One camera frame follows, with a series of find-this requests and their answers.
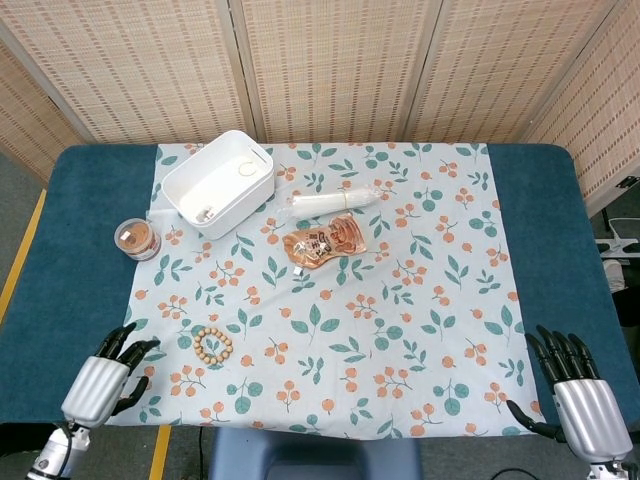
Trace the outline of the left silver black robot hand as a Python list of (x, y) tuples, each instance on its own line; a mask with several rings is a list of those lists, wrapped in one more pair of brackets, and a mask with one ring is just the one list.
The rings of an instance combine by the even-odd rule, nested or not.
[(123, 391), (132, 373), (160, 341), (139, 340), (123, 350), (136, 326), (133, 322), (112, 330), (80, 368), (61, 405), (71, 428), (97, 428), (142, 398), (150, 381), (148, 375), (141, 376), (127, 396)]

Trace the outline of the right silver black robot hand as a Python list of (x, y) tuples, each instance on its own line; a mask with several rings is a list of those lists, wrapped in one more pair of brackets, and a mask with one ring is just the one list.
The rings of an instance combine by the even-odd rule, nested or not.
[(622, 461), (632, 450), (631, 436), (589, 348), (573, 333), (551, 332), (541, 325), (536, 331), (525, 339), (550, 387), (560, 423), (535, 421), (509, 400), (511, 414), (528, 431), (567, 444), (591, 465)]

